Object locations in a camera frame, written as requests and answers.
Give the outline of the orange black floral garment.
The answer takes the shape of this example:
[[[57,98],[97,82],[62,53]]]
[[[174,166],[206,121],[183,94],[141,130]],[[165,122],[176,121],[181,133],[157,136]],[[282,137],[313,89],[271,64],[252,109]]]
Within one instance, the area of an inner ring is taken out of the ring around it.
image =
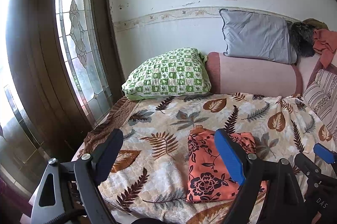
[[[240,185],[231,178],[215,147],[214,136],[214,131],[202,125],[190,130],[187,202],[229,201],[238,194]]]

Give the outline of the striped floral folded quilt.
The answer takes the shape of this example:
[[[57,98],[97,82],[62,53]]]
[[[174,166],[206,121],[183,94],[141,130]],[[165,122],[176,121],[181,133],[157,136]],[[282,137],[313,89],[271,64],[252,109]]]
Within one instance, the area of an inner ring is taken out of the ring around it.
[[[328,130],[328,134],[319,133],[320,140],[336,142],[336,74],[320,69],[303,95]]]

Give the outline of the leaf-patterned beige bedspread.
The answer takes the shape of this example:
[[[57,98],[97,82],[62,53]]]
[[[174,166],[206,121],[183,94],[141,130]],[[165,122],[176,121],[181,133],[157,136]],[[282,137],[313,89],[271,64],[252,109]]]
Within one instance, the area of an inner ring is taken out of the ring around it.
[[[120,99],[106,121],[87,134],[80,154],[92,152],[112,129],[123,145],[108,178],[99,185],[107,208],[118,222],[149,217],[167,223],[221,223],[233,200],[186,201],[189,177],[187,139],[197,125],[241,134],[259,158],[294,162],[308,156],[328,176],[333,168],[315,155],[319,143],[336,150],[325,125],[299,95],[205,94],[139,102]]]

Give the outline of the salmon pink cloth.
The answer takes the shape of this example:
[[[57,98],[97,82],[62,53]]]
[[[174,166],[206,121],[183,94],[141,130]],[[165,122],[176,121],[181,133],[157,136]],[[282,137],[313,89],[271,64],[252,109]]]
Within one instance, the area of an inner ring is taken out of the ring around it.
[[[320,55],[320,63],[327,68],[336,53],[336,32],[327,29],[314,30],[314,51]]]

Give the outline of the black furry cushion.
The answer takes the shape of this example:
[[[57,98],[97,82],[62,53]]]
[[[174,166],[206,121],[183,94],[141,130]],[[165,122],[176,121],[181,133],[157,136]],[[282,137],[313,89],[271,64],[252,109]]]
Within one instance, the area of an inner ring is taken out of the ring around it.
[[[303,22],[294,22],[288,23],[288,30],[290,44],[296,54],[300,57],[312,57],[315,54],[313,48],[315,27]]]

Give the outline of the pink cylindrical bolster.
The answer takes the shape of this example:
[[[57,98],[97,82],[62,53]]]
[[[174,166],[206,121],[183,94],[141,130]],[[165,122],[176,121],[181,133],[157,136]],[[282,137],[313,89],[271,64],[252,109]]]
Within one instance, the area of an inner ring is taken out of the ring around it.
[[[248,93],[266,97],[287,97],[303,92],[303,80],[295,65],[259,59],[207,55],[206,70],[211,93]]]

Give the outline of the grey pillow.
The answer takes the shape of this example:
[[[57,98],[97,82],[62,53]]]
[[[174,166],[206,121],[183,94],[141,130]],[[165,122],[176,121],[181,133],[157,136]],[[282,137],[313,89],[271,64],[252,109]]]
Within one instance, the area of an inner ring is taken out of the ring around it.
[[[224,55],[294,64],[290,23],[283,18],[247,11],[220,9],[225,41]]]

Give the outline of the green white checkered pillow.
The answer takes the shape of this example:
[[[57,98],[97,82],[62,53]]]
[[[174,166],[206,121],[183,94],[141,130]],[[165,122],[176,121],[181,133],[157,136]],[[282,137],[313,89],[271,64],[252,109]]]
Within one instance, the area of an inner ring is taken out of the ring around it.
[[[128,76],[122,90],[129,100],[206,94],[211,82],[207,57],[196,48],[180,48],[146,60]]]

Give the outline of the stained glass window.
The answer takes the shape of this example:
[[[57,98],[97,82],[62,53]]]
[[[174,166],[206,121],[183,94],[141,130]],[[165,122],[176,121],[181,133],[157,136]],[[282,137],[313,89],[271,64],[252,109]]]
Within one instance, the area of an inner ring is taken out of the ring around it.
[[[72,87],[92,127],[108,114],[112,95],[96,40],[91,0],[55,0],[60,48]]]

